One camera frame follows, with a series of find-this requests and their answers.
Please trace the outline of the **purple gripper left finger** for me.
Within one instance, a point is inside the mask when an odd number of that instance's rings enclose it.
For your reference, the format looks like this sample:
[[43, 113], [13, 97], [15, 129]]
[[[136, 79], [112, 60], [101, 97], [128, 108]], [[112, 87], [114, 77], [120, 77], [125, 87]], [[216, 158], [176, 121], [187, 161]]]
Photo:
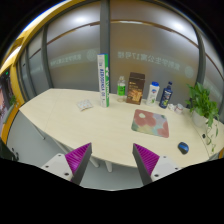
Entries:
[[88, 143], [67, 154], [56, 154], [42, 166], [42, 169], [79, 185], [91, 154], [92, 144]]

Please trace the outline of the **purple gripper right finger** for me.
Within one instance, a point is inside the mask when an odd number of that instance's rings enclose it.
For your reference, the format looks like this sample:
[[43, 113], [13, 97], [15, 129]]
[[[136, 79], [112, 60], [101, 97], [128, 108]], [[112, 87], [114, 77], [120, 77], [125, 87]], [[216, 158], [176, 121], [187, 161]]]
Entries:
[[148, 185], [180, 170], [180, 167], [167, 156], [159, 156], [136, 143], [133, 144], [132, 154], [143, 185]]

